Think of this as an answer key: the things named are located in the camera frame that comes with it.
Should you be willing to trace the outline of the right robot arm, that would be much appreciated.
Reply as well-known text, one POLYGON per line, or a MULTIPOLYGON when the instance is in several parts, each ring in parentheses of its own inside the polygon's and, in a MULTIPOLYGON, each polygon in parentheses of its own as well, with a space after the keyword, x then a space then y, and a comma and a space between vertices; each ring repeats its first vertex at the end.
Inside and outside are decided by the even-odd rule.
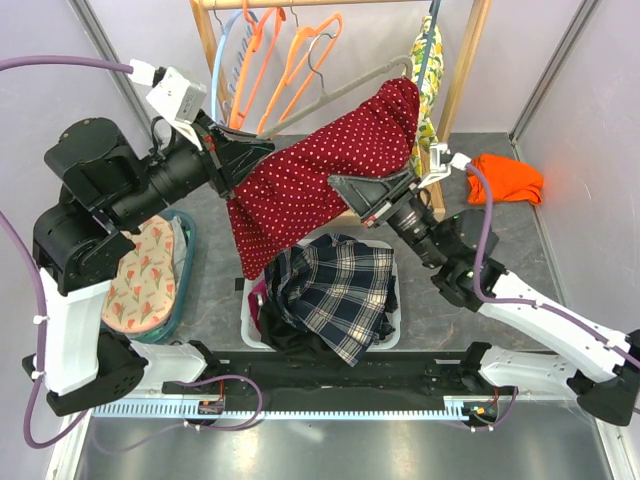
POLYGON ((386 178, 332 175, 328 183, 363 224, 388 224, 434 270, 431 281, 451 305, 498 320, 548 348, 546 354, 517 353, 472 344, 457 371, 465 391, 477 394, 491 385, 557 395, 603 422, 631 423, 639 398, 638 332, 584 318, 491 258, 498 237, 489 208, 438 221, 408 171, 386 178))

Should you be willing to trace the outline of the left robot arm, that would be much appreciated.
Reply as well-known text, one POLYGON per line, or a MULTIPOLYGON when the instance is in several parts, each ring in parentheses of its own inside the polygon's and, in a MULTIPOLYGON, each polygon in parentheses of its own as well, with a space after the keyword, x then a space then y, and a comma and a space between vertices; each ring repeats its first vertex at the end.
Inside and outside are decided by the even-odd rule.
POLYGON ((275 149, 271 141, 204 113, 192 128, 193 138, 174 132, 165 148, 139 157, 112 120, 89 118, 68 127, 45 154, 62 183, 58 202, 33 228, 46 336, 22 365, 45 386, 58 416, 144 387, 208 393, 218 385, 220 371, 201 342, 144 345, 101 325, 119 263, 134 249, 130 234, 203 185, 229 198, 275 149))

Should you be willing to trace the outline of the magenta pleated skirt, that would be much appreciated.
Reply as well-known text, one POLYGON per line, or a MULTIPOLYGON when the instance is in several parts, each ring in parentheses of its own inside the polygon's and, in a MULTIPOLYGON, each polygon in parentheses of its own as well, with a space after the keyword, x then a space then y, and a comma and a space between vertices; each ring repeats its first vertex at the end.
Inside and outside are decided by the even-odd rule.
POLYGON ((266 282, 262 279, 254 285, 247 297, 251 320, 258 332, 261 331, 260 312, 267 299, 266 282))

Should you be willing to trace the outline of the light blue hanger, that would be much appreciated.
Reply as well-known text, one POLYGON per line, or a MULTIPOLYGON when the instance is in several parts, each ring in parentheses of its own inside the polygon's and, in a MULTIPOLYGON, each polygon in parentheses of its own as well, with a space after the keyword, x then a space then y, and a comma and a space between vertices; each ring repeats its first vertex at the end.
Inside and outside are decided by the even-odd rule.
POLYGON ((253 28, 242 9, 234 10, 221 26, 210 82, 211 113, 214 121, 228 126, 253 28))

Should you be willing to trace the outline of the black skirt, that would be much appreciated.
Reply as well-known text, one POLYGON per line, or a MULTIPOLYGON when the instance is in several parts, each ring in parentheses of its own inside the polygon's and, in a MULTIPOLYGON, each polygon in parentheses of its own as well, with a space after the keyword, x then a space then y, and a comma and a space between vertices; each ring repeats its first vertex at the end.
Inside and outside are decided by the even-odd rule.
POLYGON ((343 361, 356 365, 369 348, 395 333, 389 315, 399 308, 388 295, 302 298, 289 309, 269 299, 257 316, 261 341, 299 360, 343 361))

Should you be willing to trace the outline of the navy plaid skirt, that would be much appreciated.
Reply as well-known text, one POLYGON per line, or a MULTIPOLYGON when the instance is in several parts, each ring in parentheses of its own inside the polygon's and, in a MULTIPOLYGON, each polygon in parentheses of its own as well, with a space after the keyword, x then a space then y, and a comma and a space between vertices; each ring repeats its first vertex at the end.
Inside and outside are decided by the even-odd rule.
POLYGON ((267 296, 294 329, 317 336, 347 365, 395 332, 395 252, 341 234, 296 244, 267 265, 267 296))

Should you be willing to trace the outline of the blue-grey hanger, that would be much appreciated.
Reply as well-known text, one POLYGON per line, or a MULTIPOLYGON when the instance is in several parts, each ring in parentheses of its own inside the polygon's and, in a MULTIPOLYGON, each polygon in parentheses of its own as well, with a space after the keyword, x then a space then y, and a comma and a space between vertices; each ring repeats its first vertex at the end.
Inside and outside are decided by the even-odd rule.
POLYGON ((423 39, 425 40, 424 54, 420 64, 420 70, 419 70, 419 74, 416 81, 416 85, 419 90, 422 89, 424 78, 426 76, 431 47, 433 45, 433 41, 435 37, 435 27, 436 27, 438 16, 439 16, 440 6, 441 6, 441 0, 433 0, 431 2, 431 6, 429 7, 430 24, 429 24, 427 33, 423 35, 423 39))

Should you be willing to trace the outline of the orange hanger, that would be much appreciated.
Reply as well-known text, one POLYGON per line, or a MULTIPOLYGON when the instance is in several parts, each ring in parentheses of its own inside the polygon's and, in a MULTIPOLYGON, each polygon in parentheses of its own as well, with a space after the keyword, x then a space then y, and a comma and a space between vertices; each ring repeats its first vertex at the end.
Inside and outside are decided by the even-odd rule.
POLYGON ((281 27, 286 21, 286 14, 282 7, 271 7, 259 20, 255 20, 251 16, 249 2, 243 1, 242 13, 244 19, 250 26, 251 36, 246 53, 244 54, 244 59, 241 63, 240 74, 236 82, 235 96, 229 117, 229 126, 235 130, 240 130, 242 128, 248 114, 250 113, 250 109, 259 91, 276 41, 279 37, 281 27), (265 37, 265 27, 270 19, 273 20, 271 41, 266 49, 266 53, 264 54, 263 63, 260 69, 256 74, 253 74, 252 63, 256 55, 261 50, 265 37))
POLYGON ((269 100, 269 103, 267 104, 265 112, 258 122, 256 130, 258 134, 266 132, 269 119, 272 117, 274 110, 278 106, 282 95, 294 85, 303 73, 306 73, 306 78, 299 85, 298 90, 281 113, 278 121, 284 121, 293 113, 297 103, 316 76, 315 70, 320 69, 327 56, 335 47, 337 40, 342 33, 343 23, 343 15, 339 12, 335 12, 316 26, 304 25, 296 31, 296 34, 289 46, 283 73, 269 100), (312 60, 309 48, 313 41, 319 40, 321 36, 328 37, 329 43, 318 59, 312 60))

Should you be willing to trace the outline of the red polka dot garment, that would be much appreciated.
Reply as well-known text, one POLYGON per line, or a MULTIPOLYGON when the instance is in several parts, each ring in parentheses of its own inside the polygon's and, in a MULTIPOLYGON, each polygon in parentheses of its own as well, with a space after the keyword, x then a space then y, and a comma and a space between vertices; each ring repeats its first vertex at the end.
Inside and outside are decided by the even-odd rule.
POLYGON ((330 176, 381 178, 404 169, 419 108, 412 81, 388 80, 356 109, 266 157, 227 203, 244 277, 257 278, 280 251, 346 211, 330 176))

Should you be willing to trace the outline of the grey hanger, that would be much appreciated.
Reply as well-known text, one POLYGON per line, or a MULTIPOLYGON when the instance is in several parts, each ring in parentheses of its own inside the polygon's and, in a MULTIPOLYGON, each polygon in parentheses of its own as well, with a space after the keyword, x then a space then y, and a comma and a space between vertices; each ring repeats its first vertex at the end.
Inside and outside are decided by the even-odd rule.
MULTIPOLYGON (((311 47, 309 48, 309 52, 311 53, 311 59, 313 60, 313 52, 316 48, 316 44, 318 43, 319 40, 314 40, 313 43, 311 44, 311 47)), ((290 127, 291 125, 299 122, 300 120, 308 117, 309 115, 311 115, 312 113, 316 112, 317 110, 320 110, 321 108, 323 108, 324 106, 332 103, 333 101, 345 96, 346 94, 350 93, 351 91, 363 86, 364 84, 366 84, 367 82, 375 79, 376 77, 379 77, 383 74, 389 73, 391 70, 393 70, 396 67, 402 67, 404 69, 403 71, 403 76, 407 77, 407 78, 411 78, 412 74, 413 74, 413 63, 410 59, 409 56, 407 55, 400 55, 400 56, 396 56, 394 58, 392 58, 391 60, 389 60, 386 64, 383 64, 382 66, 379 66, 373 70, 368 71, 367 73, 361 75, 360 77, 342 85, 341 87, 333 90, 333 91, 327 91, 326 90, 326 84, 325 84, 325 79, 324 76, 321 72, 321 70, 315 70, 316 76, 314 77, 317 78, 320 82, 320 94, 319 96, 316 98, 316 100, 310 104, 308 104, 307 106, 305 106, 304 108, 298 109, 297 111, 293 111, 293 113, 284 121, 282 122, 277 122, 276 124, 274 124, 273 126, 267 128, 266 127, 266 132, 263 134, 258 134, 258 137, 260 139, 268 139, 268 138, 273 138, 276 134, 280 133, 281 131, 285 130, 286 128, 290 127)))

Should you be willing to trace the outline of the lemon print garment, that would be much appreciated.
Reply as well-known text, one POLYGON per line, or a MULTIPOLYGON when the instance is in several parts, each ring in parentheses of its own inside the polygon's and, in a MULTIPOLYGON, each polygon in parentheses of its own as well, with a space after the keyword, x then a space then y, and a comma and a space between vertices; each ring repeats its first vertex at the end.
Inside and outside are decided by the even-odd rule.
MULTIPOLYGON (((430 24, 430 15, 422 18, 422 25, 417 35, 409 57, 413 62, 412 81, 416 84, 420 70, 420 64, 424 54, 425 40, 423 35, 427 33, 430 24)), ((435 27, 435 37, 431 47, 426 76, 420 93, 420 108, 416 131, 416 140, 412 149, 410 164, 419 176, 425 173, 425 167, 421 160, 421 153, 427 152, 430 145, 437 141, 436 128, 431 120, 431 114, 444 77, 444 53, 442 36, 439 27, 435 27)))

